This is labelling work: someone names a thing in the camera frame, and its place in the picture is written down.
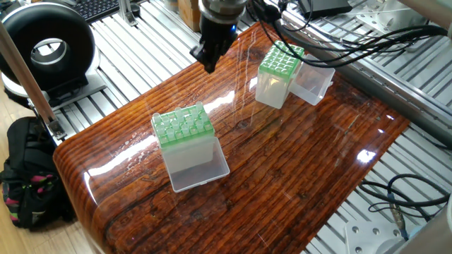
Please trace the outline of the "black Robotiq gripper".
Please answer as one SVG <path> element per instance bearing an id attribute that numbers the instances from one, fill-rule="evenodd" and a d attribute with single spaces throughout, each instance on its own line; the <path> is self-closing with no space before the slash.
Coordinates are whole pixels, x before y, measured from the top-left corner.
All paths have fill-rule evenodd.
<path id="1" fill-rule="evenodd" d="M 200 29 L 200 44 L 190 50 L 190 55 L 197 61 L 205 61 L 205 70 L 213 73 L 220 52 L 226 52 L 237 38 L 237 24 L 216 23 L 202 14 Z"/>

